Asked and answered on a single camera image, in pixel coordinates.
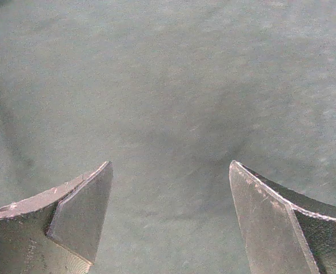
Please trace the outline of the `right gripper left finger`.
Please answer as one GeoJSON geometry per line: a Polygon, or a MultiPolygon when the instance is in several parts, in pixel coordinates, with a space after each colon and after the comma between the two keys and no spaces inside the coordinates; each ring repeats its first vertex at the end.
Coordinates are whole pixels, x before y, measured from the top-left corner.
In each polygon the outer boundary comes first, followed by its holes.
{"type": "Polygon", "coordinates": [[[95,263],[113,165],[0,208],[0,273],[88,273],[95,263]]]}

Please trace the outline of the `black t shirt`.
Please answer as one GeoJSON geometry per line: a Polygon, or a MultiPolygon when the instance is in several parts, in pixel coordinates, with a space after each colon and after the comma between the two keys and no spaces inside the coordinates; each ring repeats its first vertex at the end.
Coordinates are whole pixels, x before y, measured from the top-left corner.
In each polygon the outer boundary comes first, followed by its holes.
{"type": "Polygon", "coordinates": [[[233,160],[336,206],[336,1],[0,1],[0,207],[111,161],[91,273],[249,273],[233,160]]]}

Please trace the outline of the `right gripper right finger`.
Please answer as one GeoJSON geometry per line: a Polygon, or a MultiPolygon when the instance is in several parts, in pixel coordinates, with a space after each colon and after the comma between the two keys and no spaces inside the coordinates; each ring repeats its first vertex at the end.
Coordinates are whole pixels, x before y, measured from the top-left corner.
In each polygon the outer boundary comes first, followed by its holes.
{"type": "Polygon", "coordinates": [[[229,181],[252,273],[336,273],[336,206],[236,160],[229,181]]]}

